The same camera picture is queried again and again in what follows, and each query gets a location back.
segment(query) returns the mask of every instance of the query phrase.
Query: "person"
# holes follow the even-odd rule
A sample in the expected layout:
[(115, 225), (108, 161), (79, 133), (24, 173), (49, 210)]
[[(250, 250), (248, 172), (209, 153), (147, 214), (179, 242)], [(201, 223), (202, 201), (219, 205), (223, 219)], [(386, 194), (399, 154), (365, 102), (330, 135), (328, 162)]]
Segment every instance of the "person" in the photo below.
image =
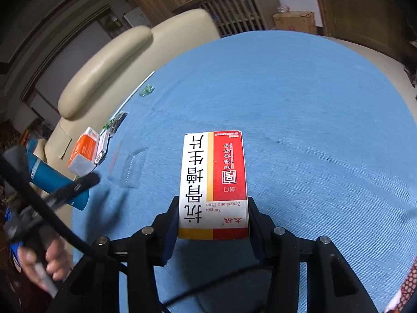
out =
[[(20, 246), (17, 249), (17, 256), (19, 264), (28, 277), (28, 279), (43, 289), (47, 290), (45, 283), (43, 283), (37, 276), (34, 265), (36, 262), (36, 254), (30, 248)], [(71, 271), (70, 260), (64, 248), (64, 241), (61, 237), (56, 237), (46, 250), (45, 259), (48, 262), (46, 267), (47, 273), (55, 281), (64, 280), (68, 277)]]

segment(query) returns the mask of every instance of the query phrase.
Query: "table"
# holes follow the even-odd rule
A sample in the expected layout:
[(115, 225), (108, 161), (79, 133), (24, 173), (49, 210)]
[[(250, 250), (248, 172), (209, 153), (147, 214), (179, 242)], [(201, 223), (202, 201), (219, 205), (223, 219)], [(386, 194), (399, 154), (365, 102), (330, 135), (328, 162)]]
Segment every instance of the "table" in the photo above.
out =
[[(417, 130), (375, 66), (322, 37), (259, 31), (180, 55), (149, 83), (152, 94), (124, 107), (129, 115), (97, 167), (102, 181), (86, 209), (73, 211), (76, 234), (117, 239), (150, 225), (179, 193), (184, 134), (242, 130), (248, 194), (259, 210), (299, 237), (330, 236), (385, 308), (416, 251)], [(156, 268), (160, 299), (255, 262), (247, 239), (178, 240)], [(258, 271), (170, 309), (250, 312), (269, 280)], [(299, 307), (305, 312), (305, 266)], [(123, 275), (120, 309), (127, 312)]]

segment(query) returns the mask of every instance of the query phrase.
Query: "cardboard box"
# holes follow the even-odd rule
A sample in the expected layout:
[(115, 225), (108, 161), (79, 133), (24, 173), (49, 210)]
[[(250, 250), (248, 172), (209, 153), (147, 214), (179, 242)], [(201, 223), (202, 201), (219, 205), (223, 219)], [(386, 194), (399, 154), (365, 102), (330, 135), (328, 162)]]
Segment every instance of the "cardboard box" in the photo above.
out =
[(313, 11), (288, 11), (274, 14), (275, 29), (317, 35)]
[(81, 134), (68, 162), (68, 169), (71, 172), (78, 176), (85, 176), (95, 168), (98, 140), (99, 134), (91, 127)]
[(249, 236), (242, 132), (185, 135), (178, 236), (200, 240)]

